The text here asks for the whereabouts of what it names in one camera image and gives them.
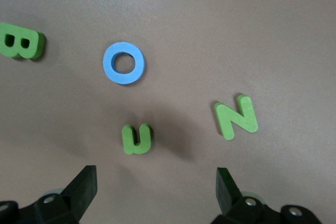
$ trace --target blue ring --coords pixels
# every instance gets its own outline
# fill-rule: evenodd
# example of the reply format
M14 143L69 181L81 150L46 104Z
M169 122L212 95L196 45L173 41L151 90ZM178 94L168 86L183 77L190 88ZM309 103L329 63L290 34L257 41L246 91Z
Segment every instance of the blue ring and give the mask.
M115 58L125 52L130 54L135 61L135 67L130 73L120 73L114 65ZM140 49L128 42L117 42L109 46L103 58L103 67L107 77L115 83L125 85L139 80L145 71L145 57Z

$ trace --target cyan object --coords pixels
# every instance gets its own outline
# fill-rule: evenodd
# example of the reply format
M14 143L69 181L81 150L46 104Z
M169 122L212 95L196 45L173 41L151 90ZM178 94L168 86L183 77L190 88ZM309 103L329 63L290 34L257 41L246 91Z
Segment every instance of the cyan object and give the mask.
M257 118L251 98L244 94L240 95L238 97L238 105L241 114L221 102L215 104L219 127L226 140L232 140L235 137L232 122L251 133L258 130Z
M135 61L135 67L130 73L120 73L116 70L114 62L116 57L126 53L131 55ZM133 83L141 78L145 71L145 57L140 49L128 42L117 42L109 46L104 54L103 67L107 77L115 83L125 85Z
M0 23L0 52L7 57L37 59L43 52L46 37L37 31Z
M151 127L147 123L143 123L139 129L139 139L138 142L137 134L132 125L127 124L122 129L122 141L124 143L124 151L126 154L144 154L149 151L152 145L152 134Z

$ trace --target screw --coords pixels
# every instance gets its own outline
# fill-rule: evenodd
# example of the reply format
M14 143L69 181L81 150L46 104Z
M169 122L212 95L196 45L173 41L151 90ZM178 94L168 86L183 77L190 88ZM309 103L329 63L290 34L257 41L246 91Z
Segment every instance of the screw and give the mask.
M289 212L294 216L302 216L302 212L299 208L291 207L289 208Z
M256 201L254 199L251 199L251 198L246 199L245 202L250 207L254 207L255 205L257 205Z
M45 198L44 201L43 201L43 203L44 204L48 204L48 203L52 202L53 200L54 200L54 196L50 196L48 198Z
M7 208L8 208L8 204L0 206L0 212L6 210Z

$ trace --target green letter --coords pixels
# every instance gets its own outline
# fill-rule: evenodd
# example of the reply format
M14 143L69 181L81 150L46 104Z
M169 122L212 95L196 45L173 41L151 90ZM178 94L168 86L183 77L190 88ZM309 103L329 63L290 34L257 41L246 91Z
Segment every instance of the green letter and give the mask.
M243 94L240 95L238 97L238 104L242 114L239 114L221 102L215 104L219 126L226 140L232 140L235 137L231 122L238 124L251 133L258 130L258 123L250 97Z
M46 37L27 28L0 23L0 52L7 57L36 59L44 51Z
M136 133L132 125L127 124L122 129L122 141L126 154L144 154L149 151L152 144L151 127L143 123L139 129L140 142L136 141Z

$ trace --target table surface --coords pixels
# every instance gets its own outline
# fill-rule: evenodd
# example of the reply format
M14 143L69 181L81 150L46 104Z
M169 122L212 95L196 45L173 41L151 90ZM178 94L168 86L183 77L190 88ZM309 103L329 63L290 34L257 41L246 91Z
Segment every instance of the table surface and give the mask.
M0 0L0 22L43 32L43 58L0 56L0 199L26 206L96 165L81 223L210 223L217 167L276 211L336 217L335 0ZM110 81L106 49L147 66ZM120 71L132 69L119 57ZM259 130L220 135L213 106L251 97ZM126 155L121 130L152 126Z

